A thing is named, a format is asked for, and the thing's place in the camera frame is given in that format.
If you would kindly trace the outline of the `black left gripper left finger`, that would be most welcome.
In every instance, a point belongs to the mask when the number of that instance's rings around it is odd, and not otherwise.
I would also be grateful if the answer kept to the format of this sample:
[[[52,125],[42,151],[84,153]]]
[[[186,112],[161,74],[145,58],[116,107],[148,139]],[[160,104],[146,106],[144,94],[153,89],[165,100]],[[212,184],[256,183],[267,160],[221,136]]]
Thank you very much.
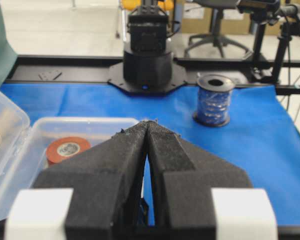
[[[43,170],[18,193],[5,239],[113,239],[124,215],[133,217],[141,194],[147,130],[142,121]]]

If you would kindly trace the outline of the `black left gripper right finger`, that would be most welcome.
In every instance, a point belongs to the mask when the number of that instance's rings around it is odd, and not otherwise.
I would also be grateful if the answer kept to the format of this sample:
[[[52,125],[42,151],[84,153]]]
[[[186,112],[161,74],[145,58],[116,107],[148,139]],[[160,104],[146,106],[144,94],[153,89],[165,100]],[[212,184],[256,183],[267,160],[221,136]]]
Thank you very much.
[[[147,122],[155,225],[162,240],[276,240],[266,191],[240,167]]]

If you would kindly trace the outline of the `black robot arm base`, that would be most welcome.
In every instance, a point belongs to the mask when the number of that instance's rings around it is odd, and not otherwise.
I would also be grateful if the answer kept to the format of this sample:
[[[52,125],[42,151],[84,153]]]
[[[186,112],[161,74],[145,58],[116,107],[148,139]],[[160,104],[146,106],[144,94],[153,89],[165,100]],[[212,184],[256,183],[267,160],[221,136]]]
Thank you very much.
[[[168,43],[168,24],[158,1],[141,1],[128,16],[123,60],[109,67],[107,82],[137,95],[164,95],[186,85],[186,69],[174,62]]]

